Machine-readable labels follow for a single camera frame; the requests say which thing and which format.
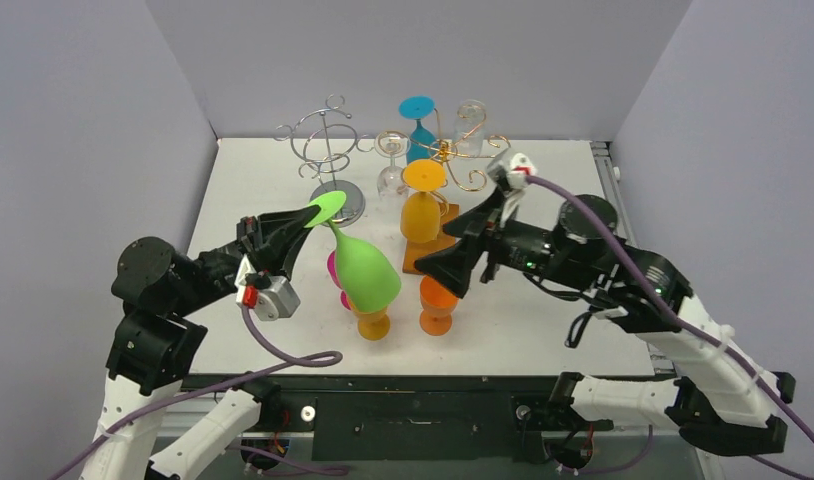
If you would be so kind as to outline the gold wire glass rack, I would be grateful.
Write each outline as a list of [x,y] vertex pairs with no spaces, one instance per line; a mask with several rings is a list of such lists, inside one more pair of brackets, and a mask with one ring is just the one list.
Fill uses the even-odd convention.
[[488,184],[480,168],[468,171],[465,181],[458,180],[453,163],[484,159],[484,145],[501,149],[509,141],[486,134],[487,110],[478,100],[460,103],[451,138],[443,136],[441,114],[427,96],[403,100],[398,112],[414,123],[414,129],[409,134],[385,130],[375,137],[374,150],[388,161],[376,187],[381,200],[399,213],[399,228],[406,242],[402,271],[416,275],[416,260],[454,244],[454,237],[442,227],[459,215],[460,207],[448,200],[443,190],[452,185],[464,192],[479,192]]

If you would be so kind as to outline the green plastic wine glass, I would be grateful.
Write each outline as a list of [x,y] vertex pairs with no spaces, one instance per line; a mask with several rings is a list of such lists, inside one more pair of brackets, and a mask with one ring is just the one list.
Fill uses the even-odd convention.
[[342,191],[330,191],[313,197],[309,206],[319,212],[305,227],[327,225],[336,241],[335,267],[342,290],[354,307],[372,313],[389,306],[399,295],[402,282],[386,255],[366,240],[348,235],[333,221],[347,202]]

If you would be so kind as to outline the blue plastic wine glass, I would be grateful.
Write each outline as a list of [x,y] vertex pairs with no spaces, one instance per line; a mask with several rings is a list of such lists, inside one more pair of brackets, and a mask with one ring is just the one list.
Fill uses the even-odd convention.
[[415,122],[415,128],[409,135],[409,148],[406,153],[407,163],[429,159],[432,156],[430,147],[436,142],[434,134],[424,127],[422,121],[434,112],[435,102],[427,96],[412,96],[401,102],[399,114]]

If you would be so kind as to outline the clear patterned wine glass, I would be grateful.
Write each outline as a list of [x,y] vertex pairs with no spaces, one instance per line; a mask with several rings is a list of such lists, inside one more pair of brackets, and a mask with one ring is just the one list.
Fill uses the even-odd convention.
[[459,154],[466,157],[480,155],[486,117],[486,106],[478,100],[465,100],[458,106],[452,141]]

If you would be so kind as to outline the clear small wine glass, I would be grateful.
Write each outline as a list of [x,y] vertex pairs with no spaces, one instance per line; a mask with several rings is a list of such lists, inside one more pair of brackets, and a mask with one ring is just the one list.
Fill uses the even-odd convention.
[[376,136],[375,151],[388,160],[376,181],[378,196],[382,200],[404,201],[408,197],[409,187],[402,178],[403,168],[397,160],[406,155],[409,146],[409,138],[397,131],[386,130]]

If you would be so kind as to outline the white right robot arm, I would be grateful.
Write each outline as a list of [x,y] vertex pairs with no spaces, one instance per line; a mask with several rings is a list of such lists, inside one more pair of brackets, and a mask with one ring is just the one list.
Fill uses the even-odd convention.
[[486,264],[490,282],[507,267],[543,292],[580,300],[587,310],[567,340],[575,347],[584,326],[604,319],[655,347],[677,368],[673,380],[608,380],[564,372],[547,400],[561,427],[610,421],[676,431],[690,445],[723,457],[781,453],[794,377],[763,369],[716,323],[689,281],[665,257],[630,246],[615,232],[617,214],[605,199],[567,195],[555,225],[544,229],[504,219],[508,195],[487,200],[447,223],[451,247],[419,258],[416,269],[457,297],[472,271]]

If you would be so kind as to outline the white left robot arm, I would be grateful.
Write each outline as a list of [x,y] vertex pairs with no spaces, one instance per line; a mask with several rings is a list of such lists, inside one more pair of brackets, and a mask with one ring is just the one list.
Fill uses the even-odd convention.
[[122,252],[111,290],[124,316],[106,362],[105,398],[83,478],[193,479],[236,435],[278,423],[278,387],[245,379],[173,444],[155,450],[166,409],[207,334],[190,315],[233,297],[263,321],[292,316],[300,304],[292,268],[319,213],[309,205],[243,218],[234,241],[193,259],[157,237]]

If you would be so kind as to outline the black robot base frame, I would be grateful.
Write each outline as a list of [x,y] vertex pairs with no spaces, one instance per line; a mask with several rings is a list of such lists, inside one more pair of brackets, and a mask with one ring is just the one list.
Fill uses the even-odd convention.
[[537,479],[559,461],[629,462],[621,432],[550,402],[557,377],[278,375],[247,448],[347,462],[353,479]]

